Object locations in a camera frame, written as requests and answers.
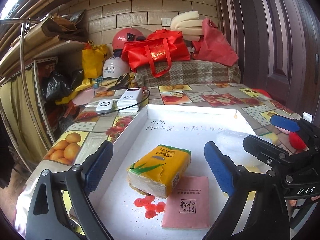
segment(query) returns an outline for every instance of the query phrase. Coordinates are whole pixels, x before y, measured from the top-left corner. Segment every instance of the white helmet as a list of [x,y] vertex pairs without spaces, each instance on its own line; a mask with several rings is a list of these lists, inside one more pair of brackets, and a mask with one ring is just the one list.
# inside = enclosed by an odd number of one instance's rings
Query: white helmet
[[119,78],[126,73],[130,73],[130,66],[119,57],[111,57],[106,60],[103,66],[103,78]]

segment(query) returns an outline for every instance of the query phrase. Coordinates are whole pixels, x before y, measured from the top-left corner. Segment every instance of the blue gripper pad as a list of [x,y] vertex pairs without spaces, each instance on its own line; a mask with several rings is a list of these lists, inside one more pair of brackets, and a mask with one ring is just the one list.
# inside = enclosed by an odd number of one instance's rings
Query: blue gripper pad
[[232,172],[227,167],[226,159],[232,162],[229,156],[221,153],[214,142],[207,142],[204,146],[204,157],[209,164],[221,190],[230,197],[235,191]]
[[87,168],[83,169],[85,172],[84,180],[85,187],[84,192],[88,196],[90,192],[97,189],[97,186],[106,170],[113,155],[113,146],[109,141],[104,141],[99,149],[93,154],[89,155],[84,161],[83,166]]
[[295,122],[294,120],[277,114],[271,116],[270,122],[272,125],[280,127],[282,129],[286,129],[290,132],[297,132],[300,129],[297,122]]

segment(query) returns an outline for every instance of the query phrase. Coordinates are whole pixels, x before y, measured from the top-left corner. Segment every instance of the qr code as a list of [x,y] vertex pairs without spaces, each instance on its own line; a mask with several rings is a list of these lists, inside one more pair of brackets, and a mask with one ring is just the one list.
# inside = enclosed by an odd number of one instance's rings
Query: qr code
[[178,182],[179,182],[179,173],[177,173],[177,175],[174,177],[174,179],[172,181],[172,190],[176,187]]
[[180,201],[180,212],[186,214],[195,214],[197,207],[196,199],[182,199]]

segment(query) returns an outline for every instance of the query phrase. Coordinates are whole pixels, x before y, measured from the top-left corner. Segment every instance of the yellow tissue pack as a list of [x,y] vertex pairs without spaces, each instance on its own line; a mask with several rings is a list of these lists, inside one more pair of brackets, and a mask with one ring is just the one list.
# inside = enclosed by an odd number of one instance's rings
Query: yellow tissue pack
[[128,167],[132,187],[159,198],[167,198],[191,161],[191,152],[158,145]]

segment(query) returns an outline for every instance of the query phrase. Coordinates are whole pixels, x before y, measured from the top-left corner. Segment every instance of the white tray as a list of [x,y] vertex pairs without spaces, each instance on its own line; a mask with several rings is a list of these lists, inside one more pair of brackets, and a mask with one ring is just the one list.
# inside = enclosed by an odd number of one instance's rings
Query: white tray
[[[133,204],[136,198],[143,196],[129,187],[126,169],[159,144],[190,150],[191,164],[185,175],[209,177],[212,225],[228,196],[221,191],[204,158],[204,145],[214,141],[216,133],[222,129],[255,134],[242,115],[233,109],[147,105],[137,114],[113,144],[113,157],[97,190],[89,195],[95,211],[115,240],[199,240],[204,237],[207,229],[162,229],[163,213],[146,219],[145,209]],[[261,171],[268,170],[263,163],[259,167]],[[234,233],[244,228],[251,206],[252,199],[247,201]]]

